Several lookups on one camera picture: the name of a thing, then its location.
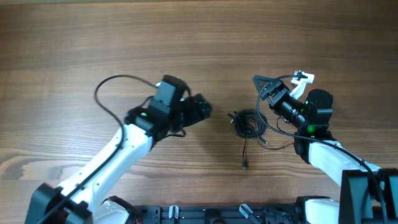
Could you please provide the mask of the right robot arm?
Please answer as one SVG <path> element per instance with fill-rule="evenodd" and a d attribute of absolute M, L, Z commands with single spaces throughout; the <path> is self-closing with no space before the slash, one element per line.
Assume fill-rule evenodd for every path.
<path fill-rule="evenodd" d="M 302 196 L 297 198 L 297 223 L 397 223 L 397 169 L 383 169 L 343 148 L 331 135 L 333 95 L 322 89 L 308 92 L 299 101 L 312 74 L 297 71 L 290 76 L 293 89 L 284 77 L 253 78 L 257 101 L 286 123 L 296 127 L 295 153 L 325 173 L 340 187 L 340 199 Z"/>

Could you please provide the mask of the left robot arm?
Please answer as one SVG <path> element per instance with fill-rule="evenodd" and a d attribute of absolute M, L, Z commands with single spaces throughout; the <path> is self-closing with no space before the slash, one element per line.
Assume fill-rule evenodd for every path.
<path fill-rule="evenodd" d="M 119 119 L 94 92 L 96 104 L 119 125 L 116 134 L 76 174 L 56 187 L 43 183 L 32 194 L 26 223 L 138 223 L 134 206 L 108 192 L 138 160 L 161 140 L 183 138 L 185 128 L 210 117 L 212 107 L 203 95 L 193 95 L 181 79 L 164 75 L 139 106 Z"/>

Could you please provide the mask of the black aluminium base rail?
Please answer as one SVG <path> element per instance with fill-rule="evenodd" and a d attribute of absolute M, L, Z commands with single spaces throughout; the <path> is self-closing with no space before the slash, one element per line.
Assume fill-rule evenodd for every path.
<path fill-rule="evenodd" d="M 301 209 L 291 203 L 263 206 L 181 207 L 137 206 L 136 224 L 303 223 Z"/>

